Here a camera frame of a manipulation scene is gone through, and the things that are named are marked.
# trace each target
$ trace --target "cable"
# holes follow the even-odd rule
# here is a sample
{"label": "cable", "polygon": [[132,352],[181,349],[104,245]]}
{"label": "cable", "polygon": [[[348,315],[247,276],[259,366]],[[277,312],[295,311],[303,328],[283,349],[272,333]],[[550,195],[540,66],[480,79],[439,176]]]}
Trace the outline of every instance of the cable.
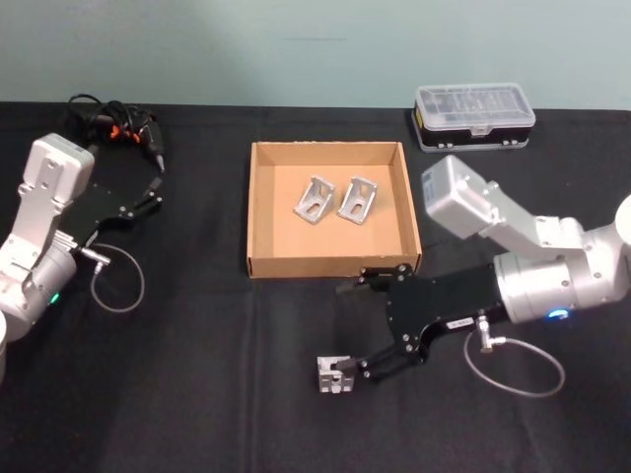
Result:
{"label": "cable", "polygon": [[115,308],[115,307],[111,307],[107,305],[101,300],[99,295],[97,295],[97,278],[101,274],[100,272],[95,272],[95,275],[92,277],[92,282],[90,283],[90,293],[92,294],[92,297],[94,298],[95,302],[98,305],[100,305],[102,308],[113,313],[127,313],[127,312],[132,311],[134,308],[140,305],[140,303],[142,303],[143,299],[145,299],[145,274],[143,273],[142,268],[140,267],[140,263],[138,263],[136,258],[134,258],[131,254],[129,254],[124,249],[119,248],[118,246],[113,246],[111,244],[105,244],[105,243],[92,243],[91,246],[99,246],[101,248],[107,248],[107,249],[111,249],[113,251],[119,252],[123,256],[126,256],[127,259],[129,259],[129,261],[131,261],[132,264],[138,270],[138,278],[140,280],[140,291],[138,293],[138,299],[136,299],[136,301],[129,307]]}
{"label": "cable", "polygon": [[469,367],[471,368],[471,370],[481,379],[485,380],[486,382],[494,385],[495,387],[499,387],[500,389],[504,389],[505,391],[509,391],[513,394],[517,394],[519,396],[523,396],[523,397],[529,397],[531,399],[542,399],[544,397],[550,397],[553,396],[554,394],[556,394],[557,392],[559,392],[562,388],[563,385],[565,384],[565,370],[563,368],[563,365],[561,365],[561,363],[554,358],[552,355],[550,355],[548,352],[545,352],[543,350],[541,350],[539,347],[535,347],[534,345],[530,345],[527,342],[524,342],[522,340],[516,340],[514,338],[507,338],[506,341],[504,342],[506,343],[510,343],[513,345],[517,345],[520,346],[522,348],[526,348],[527,350],[530,350],[534,353],[536,353],[537,355],[539,355],[540,357],[542,357],[543,359],[547,360],[548,362],[550,362],[554,368],[556,368],[559,371],[559,382],[556,386],[554,386],[552,389],[547,390],[547,391],[543,391],[543,392],[531,392],[531,391],[524,391],[521,389],[516,389],[512,386],[508,386],[506,384],[502,384],[501,382],[496,381],[495,379],[492,379],[491,377],[487,376],[486,374],[484,374],[471,360],[471,357],[469,356],[469,340],[471,340],[471,336],[476,333],[476,332],[470,332],[467,336],[466,339],[464,340],[464,346],[462,348],[463,352],[464,352],[464,359],[466,360],[466,363],[469,365]]}

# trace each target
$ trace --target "black tablecloth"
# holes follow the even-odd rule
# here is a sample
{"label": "black tablecloth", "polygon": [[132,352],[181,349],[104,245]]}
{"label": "black tablecloth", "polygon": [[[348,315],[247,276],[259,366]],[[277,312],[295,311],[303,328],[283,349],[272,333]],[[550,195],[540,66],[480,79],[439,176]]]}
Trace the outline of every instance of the black tablecloth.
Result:
{"label": "black tablecloth", "polygon": [[[0,235],[33,139],[62,108],[0,105]],[[421,153],[407,111],[156,107],[169,146],[165,206],[103,241],[138,257],[147,297],[103,312],[76,278],[24,340],[0,387],[2,472],[592,472],[631,471],[631,299],[555,322],[496,327],[554,354],[568,381],[532,401],[493,388],[462,359],[463,335],[428,365],[350,395],[316,389],[316,356],[389,343],[374,295],[337,297],[337,281],[251,281],[245,210],[253,141],[388,140],[404,146],[424,246],[422,273],[445,274],[501,251],[460,241],[424,214]],[[528,146],[460,156],[534,214],[612,221],[631,191],[626,112],[540,110]],[[153,170],[105,153],[95,179],[137,191]],[[136,290],[133,274],[121,298]],[[483,366],[523,388],[553,372],[506,349]]]}

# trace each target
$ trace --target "cardboard box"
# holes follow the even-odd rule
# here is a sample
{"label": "cardboard box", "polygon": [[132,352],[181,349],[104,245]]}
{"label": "cardboard box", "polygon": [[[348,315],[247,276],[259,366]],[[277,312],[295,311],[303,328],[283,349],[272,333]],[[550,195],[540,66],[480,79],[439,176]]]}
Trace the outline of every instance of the cardboard box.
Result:
{"label": "cardboard box", "polygon": [[[316,225],[294,213],[313,174],[335,184],[334,208]],[[379,185],[364,225],[336,214],[354,175]],[[254,143],[247,219],[253,278],[358,276],[363,267],[420,263],[400,143]]]}

